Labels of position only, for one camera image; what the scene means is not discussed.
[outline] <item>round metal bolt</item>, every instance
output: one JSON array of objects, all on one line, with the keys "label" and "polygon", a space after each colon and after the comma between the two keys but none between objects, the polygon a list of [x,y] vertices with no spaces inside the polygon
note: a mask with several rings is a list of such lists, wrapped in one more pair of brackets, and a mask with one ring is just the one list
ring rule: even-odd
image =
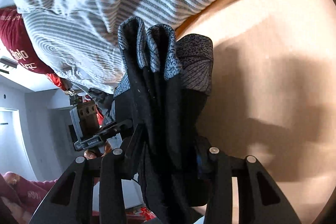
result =
[{"label": "round metal bolt", "polygon": [[123,153],[123,150],[121,148],[113,149],[113,154],[115,155],[121,155]]},{"label": "round metal bolt", "polygon": [[250,163],[255,163],[257,161],[257,159],[254,156],[247,156],[247,161]]},{"label": "round metal bolt", "polygon": [[83,163],[85,161],[85,158],[83,157],[83,156],[80,156],[80,157],[77,157],[76,158],[76,162],[78,163],[78,164],[81,164],[81,163]]},{"label": "round metal bolt", "polygon": [[218,153],[219,153],[219,149],[218,149],[217,147],[211,147],[211,148],[209,149],[209,152],[210,152],[211,154],[218,154]]}]

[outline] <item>red pillow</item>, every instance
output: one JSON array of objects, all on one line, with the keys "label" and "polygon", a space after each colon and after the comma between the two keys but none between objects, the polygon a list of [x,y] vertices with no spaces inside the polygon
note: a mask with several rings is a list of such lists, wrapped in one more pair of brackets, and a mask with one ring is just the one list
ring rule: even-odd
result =
[{"label": "red pillow", "polygon": [[0,9],[0,39],[22,67],[36,73],[54,73],[52,68],[37,57],[16,7]]}]

